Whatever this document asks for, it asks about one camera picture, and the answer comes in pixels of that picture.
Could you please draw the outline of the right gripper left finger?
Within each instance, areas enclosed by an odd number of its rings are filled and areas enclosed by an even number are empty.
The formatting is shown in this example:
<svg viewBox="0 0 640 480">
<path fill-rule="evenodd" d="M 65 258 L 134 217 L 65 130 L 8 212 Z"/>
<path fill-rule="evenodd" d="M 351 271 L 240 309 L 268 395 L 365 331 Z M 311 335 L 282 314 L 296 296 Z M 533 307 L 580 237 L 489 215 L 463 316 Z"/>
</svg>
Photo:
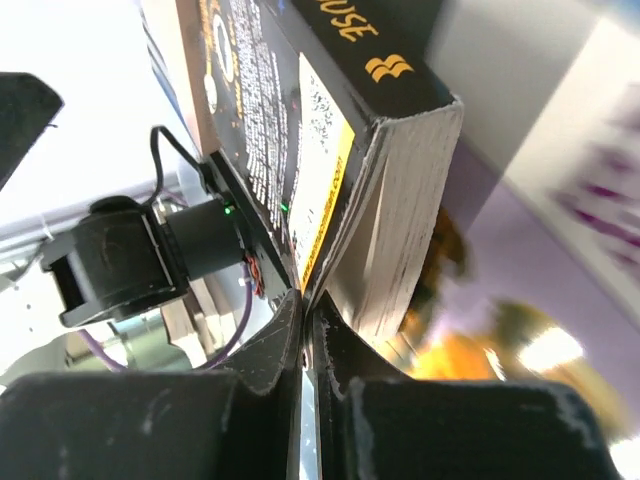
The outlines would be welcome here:
<svg viewBox="0 0 640 480">
<path fill-rule="evenodd" d="M 302 300 L 216 368 L 40 373 L 1 397 L 5 479 L 295 479 Z"/>
</svg>

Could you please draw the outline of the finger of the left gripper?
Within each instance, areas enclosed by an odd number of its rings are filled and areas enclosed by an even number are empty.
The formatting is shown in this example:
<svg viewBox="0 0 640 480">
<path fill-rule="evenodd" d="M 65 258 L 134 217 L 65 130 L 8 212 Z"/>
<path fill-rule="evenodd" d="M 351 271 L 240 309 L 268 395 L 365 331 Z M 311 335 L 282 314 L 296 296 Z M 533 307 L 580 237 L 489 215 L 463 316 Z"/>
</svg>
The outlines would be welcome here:
<svg viewBox="0 0 640 480">
<path fill-rule="evenodd" d="M 1 188 L 63 105 L 59 94 L 38 77 L 1 73 Z"/>
</svg>

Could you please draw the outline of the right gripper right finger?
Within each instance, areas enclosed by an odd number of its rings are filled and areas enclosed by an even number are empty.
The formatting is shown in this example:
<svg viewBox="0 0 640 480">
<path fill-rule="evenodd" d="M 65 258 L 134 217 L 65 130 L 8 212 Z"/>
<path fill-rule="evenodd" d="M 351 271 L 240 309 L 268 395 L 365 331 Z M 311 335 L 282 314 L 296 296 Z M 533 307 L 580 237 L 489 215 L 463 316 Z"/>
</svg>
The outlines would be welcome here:
<svg viewBox="0 0 640 480">
<path fill-rule="evenodd" d="M 309 314 L 322 479 L 615 479 L 596 418 L 553 382 L 418 381 L 323 296 Z"/>
</svg>

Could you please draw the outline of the black paperback book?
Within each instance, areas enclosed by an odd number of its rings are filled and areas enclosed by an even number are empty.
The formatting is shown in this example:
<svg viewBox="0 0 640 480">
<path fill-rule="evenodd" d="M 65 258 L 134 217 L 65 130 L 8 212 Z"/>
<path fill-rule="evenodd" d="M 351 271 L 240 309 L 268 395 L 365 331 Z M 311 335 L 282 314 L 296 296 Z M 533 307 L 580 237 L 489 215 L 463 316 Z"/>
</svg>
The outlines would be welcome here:
<svg viewBox="0 0 640 480">
<path fill-rule="evenodd" d="M 291 283 L 361 336 L 409 307 L 464 107 L 429 69 L 437 1 L 180 1 L 198 146 Z"/>
</svg>

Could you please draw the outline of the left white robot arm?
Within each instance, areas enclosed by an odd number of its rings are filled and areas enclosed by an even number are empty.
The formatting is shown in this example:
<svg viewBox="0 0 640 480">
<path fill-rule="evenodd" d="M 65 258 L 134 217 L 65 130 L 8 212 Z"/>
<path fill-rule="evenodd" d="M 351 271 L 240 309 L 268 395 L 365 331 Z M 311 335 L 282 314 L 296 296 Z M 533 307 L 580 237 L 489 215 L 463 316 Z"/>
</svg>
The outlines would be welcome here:
<svg viewBox="0 0 640 480">
<path fill-rule="evenodd" d="M 75 226 L 39 245 L 34 258 L 55 282 L 64 328 L 84 331 L 90 324 L 137 316 L 185 296 L 195 280 L 246 262 L 248 223 L 235 203 L 219 195 L 158 219 L 153 203 L 164 187 L 162 140 L 213 193 L 210 165 L 197 161 L 166 126 L 152 127 L 153 193 L 143 202 L 124 195 L 102 198 Z"/>
</svg>

